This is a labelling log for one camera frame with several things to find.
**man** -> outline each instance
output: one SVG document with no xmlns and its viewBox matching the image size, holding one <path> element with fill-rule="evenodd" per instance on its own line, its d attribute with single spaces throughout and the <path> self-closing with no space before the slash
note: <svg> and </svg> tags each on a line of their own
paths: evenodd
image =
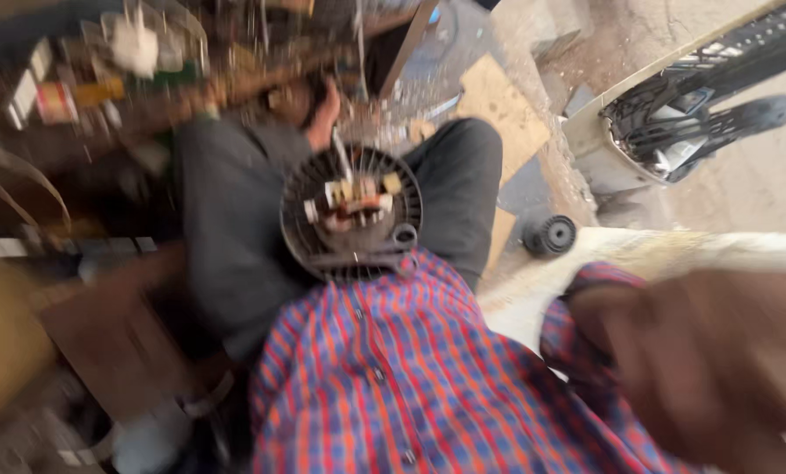
<svg viewBox="0 0 786 474">
<path fill-rule="evenodd" d="M 597 264 L 549 308 L 545 360 L 486 327 L 473 291 L 502 142 L 484 122 L 446 124 L 403 157 L 424 201 L 416 275 L 314 286 L 287 253 L 279 201 L 284 175 L 330 145 L 339 103 L 330 83 L 304 134 L 216 120 L 179 134 L 192 288 L 230 354 L 256 359 L 253 471 L 693 469 L 652 435 L 694 463 L 786 472 L 786 391 L 766 381 L 773 356 L 748 351 L 771 327 L 747 299 L 778 284 L 709 272 L 640 289 Z M 747 327 L 747 311 L 763 330 L 705 324 Z"/>
</svg>

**red and blue checkered shirt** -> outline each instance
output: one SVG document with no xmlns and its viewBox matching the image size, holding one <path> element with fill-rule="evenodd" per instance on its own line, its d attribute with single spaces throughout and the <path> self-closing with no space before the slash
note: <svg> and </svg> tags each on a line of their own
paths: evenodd
<svg viewBox="0 0 786 474">
<path fill-rule="evenodd" d="M 447 263 L 417 257 L 411 279 L 282 309 L 251 377 L 253 471 L 692 471 L 654 445 L 562 300 L 543 360 L 486 326 Z M 574 285 L 598 281 L 640 284 L 598 263 Z"/>
</svg>

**shirt sleeve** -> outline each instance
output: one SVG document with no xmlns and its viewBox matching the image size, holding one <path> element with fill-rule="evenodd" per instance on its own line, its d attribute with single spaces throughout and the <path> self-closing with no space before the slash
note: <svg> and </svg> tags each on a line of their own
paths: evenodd
<svg viewBox="0 0 786 474">
<path fill-rule="evenodd" d="M 615 385 L 612 361 L 580 333 L 567 306 L 568 297 L 596 284 L 642 286 L 644 280 L 609 263 L 586 264 L 575 275 L 566 294 L 548 307 L 539 349 L 546 364 L 564 373 L 572 383 L 609 387 Z"/>
</svg>

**concrete floor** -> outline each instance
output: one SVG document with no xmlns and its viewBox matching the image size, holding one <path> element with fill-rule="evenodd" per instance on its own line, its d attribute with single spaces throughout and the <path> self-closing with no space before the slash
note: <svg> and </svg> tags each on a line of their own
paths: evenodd
<svg viewBox="0 0 786 474">
<path fill-rule="evenodd" d="M 539 65 L 543 77 L 557 82 L 557 88 L 559 83 L 566 89 L 587 83 L 601 93 L 675 47 L 764 4 L 763 0 L 589 2 L 593 35 L 556 60 Z M 772 93 L 786 93 L 786 73 L 742 93 L 734 102 Z M 551 95 L 559 100 L 559 93 Z M 640 208 L 622 225 L 786 232 L 786 126 L 726 147 L 676 186 L 640 193 L 632 201 L 639 202 Z"/>
</svg>

